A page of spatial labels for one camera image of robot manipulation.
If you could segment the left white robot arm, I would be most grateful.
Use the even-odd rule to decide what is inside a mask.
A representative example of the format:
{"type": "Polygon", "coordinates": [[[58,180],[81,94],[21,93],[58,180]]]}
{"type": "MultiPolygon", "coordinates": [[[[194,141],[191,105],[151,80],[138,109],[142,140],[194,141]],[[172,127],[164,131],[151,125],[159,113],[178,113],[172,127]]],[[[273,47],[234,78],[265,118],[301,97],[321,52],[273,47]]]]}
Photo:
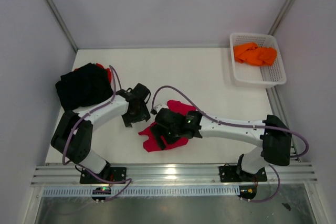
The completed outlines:
{"type": "Polygon", "coordinates": [[[150,95],[150,90],[138,83],[133,89],[117,91],[92,109],[80,113],[72,110],[64,112],[51,139],[51,146],[62,154],[64,165],[68,164],[68,159],[82,167],[82,183],[90,179],[92,184],[116,184],[118,181],[111,164],[91,149],[93,132],[119,116],[125,127],[148,121],[150,113],[147,103],[150,95]]]}

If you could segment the magenta t shirt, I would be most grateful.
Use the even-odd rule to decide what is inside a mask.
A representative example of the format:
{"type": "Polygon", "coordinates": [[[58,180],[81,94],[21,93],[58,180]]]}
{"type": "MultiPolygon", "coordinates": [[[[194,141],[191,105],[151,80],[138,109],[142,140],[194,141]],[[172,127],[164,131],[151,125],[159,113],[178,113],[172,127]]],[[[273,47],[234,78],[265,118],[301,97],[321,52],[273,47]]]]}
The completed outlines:
{"type": "MultiPolygon", "coordinates": [[[[172,110],[173,112],[180,113],[182,115],[186,115],[187,112],[189,112],[189,111],[196,111],[196,107],[184,104],[184,103],[182,103],[180,101],[176,101],[176,100],[168,100],[166,104],[167,104],[167,106],[170,110],[172,110]]],[[[163,143],[165,145],[165,149],[161,149],[159,147],[159,144],[157,143],[153,133],[150,130],[150,127],[155,126],[155,125],[156,125],[156,123],[153,122],[150,126],[148,126],[143,131],[138,133],[139,135],[143,135],[143,136],[148,137],[148,139],[143,142],[143,148],[147,152],[150,153],[150,152],[157,152],[157,151],[172,150],[174,148],[182,147],[182,146],[184,146],[188,143],[188,139],[183,137],[183,138],[177,140],[173,144],[168,144],[167,143],[167,137],[161,136],[161,140],[163,141],[163,143]]]]}

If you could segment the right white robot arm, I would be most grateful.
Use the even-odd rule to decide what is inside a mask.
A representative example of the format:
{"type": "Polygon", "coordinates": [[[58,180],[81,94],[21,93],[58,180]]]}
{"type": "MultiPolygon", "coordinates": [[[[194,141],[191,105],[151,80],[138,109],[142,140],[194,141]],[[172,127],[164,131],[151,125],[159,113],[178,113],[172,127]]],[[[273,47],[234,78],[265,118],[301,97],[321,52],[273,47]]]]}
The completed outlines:
{"type": "Polygon", "coordinates": [[[168,108],[160,108],[150,132],[161,150],[181,138],[217,137],[254,145],[252,151],[241,154],[231,175],[231,178],[237,177],[243,182],[256,180],[258,172],[267,165],[290,164],[292,134],[274,115],[268,115],[265,120],[226,122],[200,111],[189,111],[182,115],[168,108]]]}

